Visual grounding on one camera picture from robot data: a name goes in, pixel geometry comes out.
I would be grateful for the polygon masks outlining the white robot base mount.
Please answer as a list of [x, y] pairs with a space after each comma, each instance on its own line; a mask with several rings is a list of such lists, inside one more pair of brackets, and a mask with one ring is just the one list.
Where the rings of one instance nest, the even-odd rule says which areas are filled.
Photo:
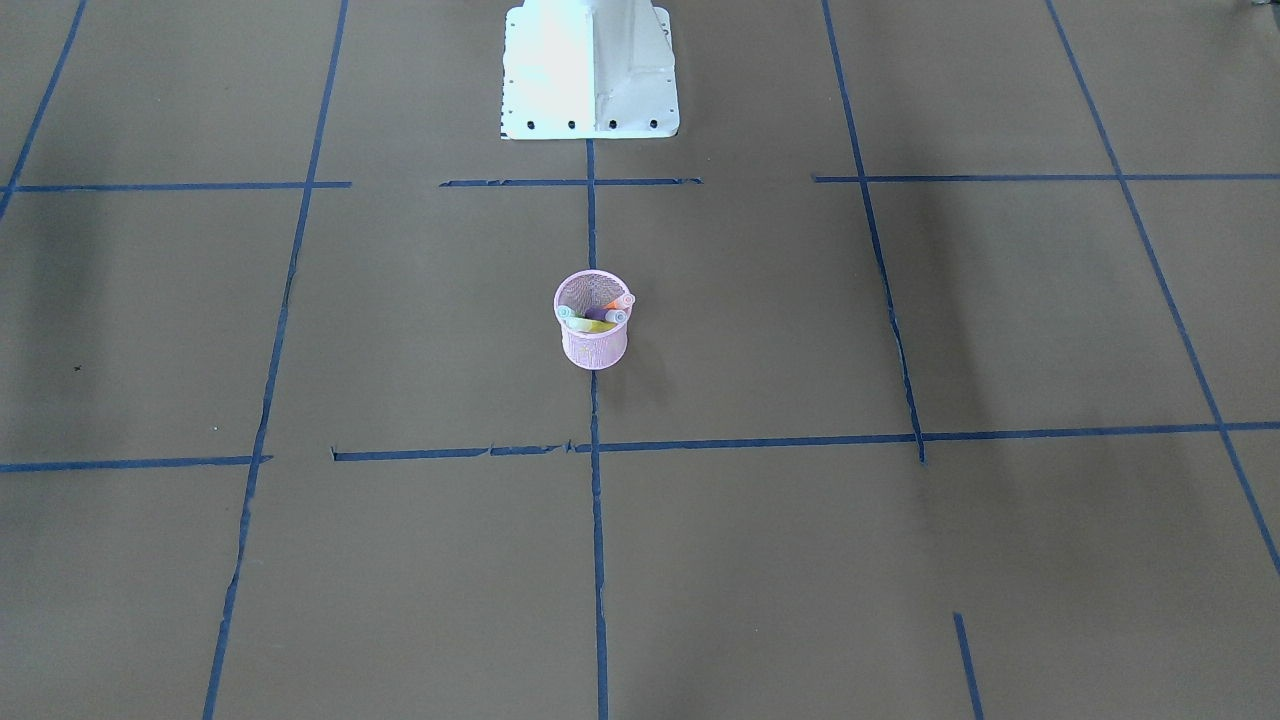
[[503, 140], [678, 133], [667, 9], [650, 1], [524, 1], [506, 13], [503, 28]]

